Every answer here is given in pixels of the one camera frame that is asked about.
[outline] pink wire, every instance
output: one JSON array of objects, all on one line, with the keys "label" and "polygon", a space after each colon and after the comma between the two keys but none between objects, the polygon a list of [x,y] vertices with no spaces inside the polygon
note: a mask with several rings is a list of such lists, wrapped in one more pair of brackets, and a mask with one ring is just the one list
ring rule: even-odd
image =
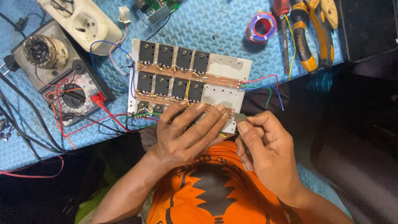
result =
[{"label": "pink wire", "polygon": [[[116,45],[120,44],[122,41],[124,41],[124,39],[126,39],[126,35],[127,35],[127,24],[126,25],[126,31],[125,31],[125,36],[123,37],[123,39],[121,39],[119,42],[116,43]],[[115,48],[114,45],[112,45],[111,49],[109,50],[109,58],[111,59],[112,63],[115,65],[115,67],[119,70],[120,73],[122,73],[123,75],[126,75],[126,73],[122,72],[119,68],[119,66],[113,61],[111,53],[112,50]]]},{"label": "pink wire", "polygon": [[265,76],[265,77],[263,77],[263,78],[261,78],[261,79],[257,79],[257,80],[253,80],[253,81],[242,81],[242,83],[252,83],[252,82],[257,82],[257,81],[260,81],[260,80],[262,80],[262,79],[269,78],[269,77],[271,77],[271,76],[275,76],[275,77],[276,77],[276,89],[278,89],[278,83],[279,83],[279,80],[278,80],[278,76],[277,76],[277,75],[275,75],[275,74],[272,74],[272,75],[269,75],[269,76]]},{"label": "pink wire", "polygon": [[59,158],[61,158],[62,161],[62,166],[61,169],[59,170],[59,172],[53,176],[27,176],[27,175],[19,175],[19,174],[14,174],[14,173],[10,173],[12,171],[0,171],[1,174],[4,175],[8,175],[8,176],[12,176],[12,177],[23,177],[23,178],[53,178],[58,176],[59,173],[61,173],[62,169],[64,168],[64,159],[58,155]]}]

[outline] green circuit board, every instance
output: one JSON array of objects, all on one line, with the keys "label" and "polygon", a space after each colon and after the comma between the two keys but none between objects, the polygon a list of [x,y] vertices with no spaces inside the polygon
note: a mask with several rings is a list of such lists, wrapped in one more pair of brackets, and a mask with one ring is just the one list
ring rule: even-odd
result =
[{"label": "green circuit board", "polygon": [[158,10],[163,2],[167,4],[171,12],[179,8],[179,4],[172,0],[145,0],[145,2],[149,5],[149,9],[146,10],[147,12],[151,10]]}]

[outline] blue foam mat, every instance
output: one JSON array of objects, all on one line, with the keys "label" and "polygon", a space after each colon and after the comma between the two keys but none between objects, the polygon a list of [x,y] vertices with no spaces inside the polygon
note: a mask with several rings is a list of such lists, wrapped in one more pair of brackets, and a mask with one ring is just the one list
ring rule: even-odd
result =
[{"label": "blue foam mat", "polygon": [[[118,7],[126,5],[130,8],[131,24],[128,26],[127,38],[122,44],[122,48],[128,52],[131,51],[132,38],[146,39],[159,27],[159,25],[152,26],[149,24],[145,19],[145,15],[143,15],[136,6],[133,6],[133,0],[97,0],[95,2],[112,21],[122,29],[122,32],[124,32],[124,24],[117,21],[119,16]],[[276,34],[264,44],[253,44],[247,40],[245,35],[246,26],[252,16],[258,13],[258,9],[270,12],[272,1],[180,0],[179,2],[181,4],[180,9],[171,15],[168,24],[166,24],[151,41],[250,59],[253,60],[250,80],[276,74],[279,78],[279,83],[288,81],[288,77],[283,73],[283,49],[280,29],[278,28]],[[0,11],[14,22],[18,21],[19,17],[26,16],[32,12],[42,15],[42,11],[35,0],[1,1]],[[29,18],[30,20],[24,30],[26,35],[38,28],[40,23],[40,18],[36,15],[31,15]],[[0,41],[3,43],[0,45],[0,56],[3,58],[9,55],[10,51],[23,38],[3,19],[0,19],[0,28],[2,31]],[[306,37],[309,47],[315,58],[318,58],[318,42],[315,38],[315,30],[311,26],[307,31]],[[332,37],[335,47],[334,64],[338,64],[343,62],[343,59],[337,31],[332,34]],[[290,35],[288,41],[289,59],[291,60],[294,49]],[[122,51],[116,50],[112,54],[115,62],[120,66],[128,64],[128,59]],[[128,77],[121,75],[117,69],[113,67],[108,58],[105,59],[98,56],[95,57],[95,61],[99,71],[106,80],[116,86],[128,88]],[[305,74],[307,74],[307,72],[301,67],[299,61],[295,60],[292,67],[292,78],[294,79]],[[7,78],[17,85],[18,88],[35,103],[55,139],[64,146],[65,149],[71,150],[72,146],[67,140],[61,138],[60,132],[53,119],[53,112],[47,108],[44,99],[36,92],[23,71],[19,70],[16,73],[9,73],[7,74]],[[256,83],[256,85],[276,85],[276,79],[274,77],[264,79]],[[0,87],[15,110],[17,122],[20,124],[22,130],[43,142],[49,142],[32,109],[2,81],[0,81]],[[127,93],[115,90],[114,88],[111,89],[117,99],[107,106],[108,109],[114,114],[125,113],[127,111]],[[100,111],[93,114],[90,118],[98,120],[105,116],[107,116],[107,114],[104,111]],[[72,127],[65,128],[65,132],[71,133],[87,124],[89,124],[88,121],[79,122]],[[115,122],[109,121],[106,124],[120,130],[120,127],[118,127]],[[149,124],[149,121],[144,119],[134,122],[134,125],[140,126],[147,124]],[[101,130],[104,133],[113,133],[105,128],[101,128]],[[115,136],[116,135],[109,136],[100,134],[98,133],[98,127],[93,125],[72,135],[70,139],[73,141],[76,148],[81,148]],[[55,155],[36,145],[34,146],[39,155],[43,158]],[[0,170],[16,169],[35,162],[37,162],[37,160],[28,150],[22,139],[16,136],[15,131],[12,132],[12,136],[7,142],[0,140]]]}]

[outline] white power socket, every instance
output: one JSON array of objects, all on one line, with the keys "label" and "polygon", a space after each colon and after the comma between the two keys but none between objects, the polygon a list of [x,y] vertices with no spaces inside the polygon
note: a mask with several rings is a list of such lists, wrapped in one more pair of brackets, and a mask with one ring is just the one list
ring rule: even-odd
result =
[{"label": "white power socket", "polygon": [[[37,0],[43,7],[87,52],[94,41],[106,40],[116,43],[122,38],[122,31],[92,1],[75,0],[73,4],[55,0],[72,13],[59,10],[51,0]],[[112,45],[105,42],[95,43],[92,53],[108,55]]]}]

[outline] red screwdriver handle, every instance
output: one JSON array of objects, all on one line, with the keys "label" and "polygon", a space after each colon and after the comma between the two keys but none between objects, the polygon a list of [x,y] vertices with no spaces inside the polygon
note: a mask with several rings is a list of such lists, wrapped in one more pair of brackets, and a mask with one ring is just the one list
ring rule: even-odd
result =
[{"label": "red screwdriver handle", "polygon": [[277,16],[288,14],[289,10],[289,0],[274,0],[274,12]]}]

